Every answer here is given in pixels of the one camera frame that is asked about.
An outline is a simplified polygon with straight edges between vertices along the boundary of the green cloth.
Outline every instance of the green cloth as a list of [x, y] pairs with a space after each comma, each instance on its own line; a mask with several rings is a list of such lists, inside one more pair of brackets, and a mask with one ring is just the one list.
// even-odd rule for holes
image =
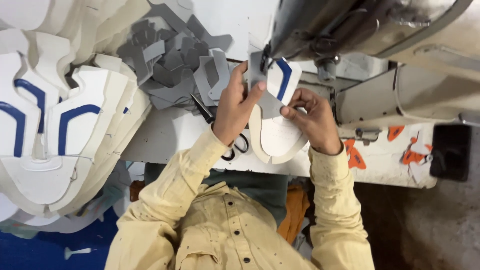
[[[145, 185], [155, 181], [166, 164], [146, 163]], [[275, 218], [277, 227], [287, 215], [288, 176], [260, 172], [210, 170], [210, 176], [202, 183], [208, 186], [225, 181], [230, 188], [237, 187], [240, 192], [260, 203]]]

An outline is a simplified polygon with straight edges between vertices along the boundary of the blue stripe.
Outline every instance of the blue stripe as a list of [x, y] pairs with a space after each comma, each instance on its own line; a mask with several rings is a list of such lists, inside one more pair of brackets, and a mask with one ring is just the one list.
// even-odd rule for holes
[[36, 97], [36, 105], [40, 108], [40, 123], [38, 124], [38, 133], [43, 133], [43, 127], [45, 125], [45, 92], [29, 81], [24, 79], [16, 79], [14, 82], [15, 87], [21, 87], [28, 92], [32, 93]]
[[15, 145], [13, 146], [13, 156], [19, 158], [22, 156], [22, 149], [24, 146], [26, 116], [23, 112], [21, 112], [14, 106], [3, 101], [0, 101], [0, 110], [8, 113], [17, 121], [17, 130], [15, 132]]
[[276, 64], [283, 72], [282, 84], [280, 85], [280, 90], [278, 91], [278, 95], [276, 96], [276, 99], [282, 101], [283, 95], [285, 94], [285, 90], [288, 86], [288, 81], [290, 80], [290, 76], [292, 75], [292, 69], [283, 59], [278, 60]]
[[92, 112], [98, 114], [100, 107], [96, 105], [83, 105], [75, 109], [71, 109], [61, 114], [59, 126], [59, 156], [65, 156], [65, 148], [67, 147], [67, 128], [68, 122], [73, 118], [85, 113]]

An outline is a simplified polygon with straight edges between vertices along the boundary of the left hand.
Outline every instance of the left hand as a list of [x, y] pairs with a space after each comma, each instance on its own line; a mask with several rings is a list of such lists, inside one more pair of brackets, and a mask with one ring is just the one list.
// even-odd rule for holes
[[247, 68], [248, 63], [245, 61], [233, 69], [228, 86], [222, 91], [218, 103], [213, 134], [226, 146], [230, 146], [243, 131], [253, 106], [266, 89], [266, 82], [259, 82], [246, 94], [242, 75]]

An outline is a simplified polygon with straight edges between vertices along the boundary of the person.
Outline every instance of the person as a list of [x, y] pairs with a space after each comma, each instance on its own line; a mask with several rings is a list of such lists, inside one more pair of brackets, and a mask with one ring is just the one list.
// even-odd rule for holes
[[[311, 261], [277, 234], [274, 215], [278, 217], [279, 211], [270, 211], [275, 207], [247, 194], [256, 194], [255, 187], [243, 187], [247, 192], [242, 192], [236, 186], [241, 179], [235, 179], [234, 186], [228, 181], [202, 183], [243, 131], [265, 91], [266, 83], [259, 82], [245, 94], [242, 74], [246, 70], [247, 62], [233, 70], [213, 125], [192, 148], [176, 153], [117, 221], [119, 231], [110, 246], [106, 269], [374, 269], [332, 111], [326, 99], [310, 90], [297, 89], [281, 114], [311, 144], [316, 216], [316, 225], [311, 227]], [[262, 179], [244, 182], [255, 185]], [[265, 201], [276, 194], [278, 189], [273, 189], [264, 196], [257, 192], [256, 197]]]

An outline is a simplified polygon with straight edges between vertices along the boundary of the orange cloth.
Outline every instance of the orange cloth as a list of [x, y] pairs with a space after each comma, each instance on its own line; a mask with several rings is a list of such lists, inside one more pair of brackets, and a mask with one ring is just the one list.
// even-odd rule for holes
[[303, 191], [301, 185], [293, 184], [288, 186], [287, 215], [276, 232], [290, 245], [301, 230], [301, 224], [309, 206], [310, 202], [308, 202], [307, 193]]

